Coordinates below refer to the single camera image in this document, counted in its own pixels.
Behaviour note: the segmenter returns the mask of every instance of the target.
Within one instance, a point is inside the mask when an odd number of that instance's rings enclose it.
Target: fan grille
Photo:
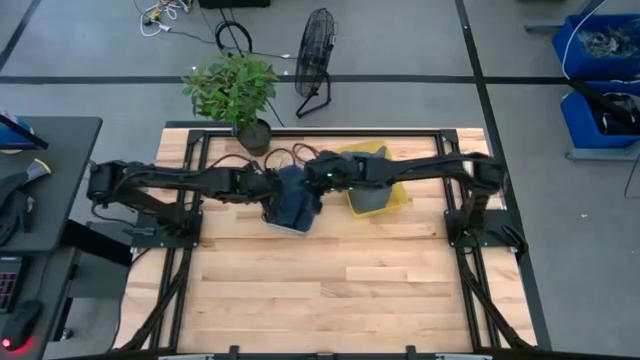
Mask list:
[[[296,64],[296,91],[308,97],[318,92],[333,50],[334,21],[327,9],[311,13],[300,42]]]

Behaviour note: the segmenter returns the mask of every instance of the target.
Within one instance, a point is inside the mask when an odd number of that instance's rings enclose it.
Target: green leaves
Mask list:
[[[257,112],[265,111],[267,99],[275,97],[273,82],[278,77],[271,65],[251,56],[220,59],[189,70],[182,94],[191,97],[194,116],[251,126],[258,120]]]

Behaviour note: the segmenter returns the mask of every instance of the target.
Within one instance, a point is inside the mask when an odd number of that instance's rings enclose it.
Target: wooden table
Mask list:
[[[188,132],[165,129],[157,165],[182,166]],[[462,152],[488,152],[482,129],[458,129],[458,135]],[[274,138],[272,148],[301,141],[335,149],[367,140]],[[396,160],[437,154],[429,139],[384,140]],[[208,164],[228,153],[246,151],[234,139],[214,139]],[[287,156],[274,154],[270,167],[289,164]],[[222,163],[241,164],[238,159]],[[365,219],[353,218],[344,193],[326,195],[306,237],[261,222],[259,205],[206,199],[178,351],[226,353],[230,345],[239,345],[243,353],[402,353],[407,345],[416,345],[418,352],[470,351],[456,259],[446,240],[442,180],[403,184],[409,204]],[[173,191],[153,194],[175,201]],[[493,208],[500,205],[499,197],[490,202]],[[482,252],[494,302],[520,336],[535,344],[514,255],[501,247]],[[164,255],[165,250],[150,251],[131,270],[116,346],[131,338],[153,308]],[[476,309],[488,346],[477,303]]]

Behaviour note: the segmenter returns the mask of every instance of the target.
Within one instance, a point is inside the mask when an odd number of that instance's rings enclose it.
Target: gray floor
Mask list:
[[[472,74],[453,1],[273,0],[268,9],[235,15],[254,37],[256,51],[297,50],[308,14],[326,6],[340,23],[330,64],[333,74]],[[139,0],[148,7],[151,0]],[[579,0],[465,0],[487,76],[558,76],[550,34],[527,34],[525,20],[561,19]],[[0,0],[0,48],[27,8]],[[610,0],[605,13],[640,12],[639,1]],[[217,12],[207,11],[212,25]],[[130,0],[42,0],[0,75],[182,75],[217,50],[161,34],[143,38]],[[212,40],[198,11],[171,25]],[[279,74],[293,63],[269,59]],[[103,129],[93,158],[151,161],[162,127],[191,120],[180,85],[0,85],[0,104],[23,115],[100,116]],[[286,126],[483,127],[474,85],[338,83],[331,105],[298,120],[301,99],[278,84],[274,106]],[[489,94],[510,166],[532,252],[549,332],[556,350],[640,356],[640,203],[626,200],[628,163],[570,163],[571,146],[560,112],[569,92],[555,85],[492,85]],[[264,117],[274,126],[272,114]],[[132,218],[124,209],[112,214]],[[73,217],[88,220],[78,197]],[[78,337],[52,345],[48,356],[103,351],[115,328],[117,301],[80,301],[69,325]],[[81,322],[83,314],[96,314]]]

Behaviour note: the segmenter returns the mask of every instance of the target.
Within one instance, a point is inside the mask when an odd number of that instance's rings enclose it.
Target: blue storage bin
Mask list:
[[[589,86],[602,94],[622,92],[640,96],[640,83],[590,82]],[[625,148],[640,140],[640,135],[604,135],[600,133],[587,99],[577,91],[572,92],[562,101],[561,108],[573,145],[576,148]]]
[[[585,15],[568,16],[564,26],[558,30],[553,37],[553,47],[562,64],[567,42],[573,30],[584,19]],[[618,28],[624,26],[630,21],[640,19],[638,15],[592,15],[582,24],[581,30],[604,31],[608,28]],[[640,74],[640,56],[632,57],[593,57],[582,45],[582,41],[578,37],[578,33],[571,40],[567,59],[565,61],[565,71],[569,77],[577,77],[583,79],[626,79]]]

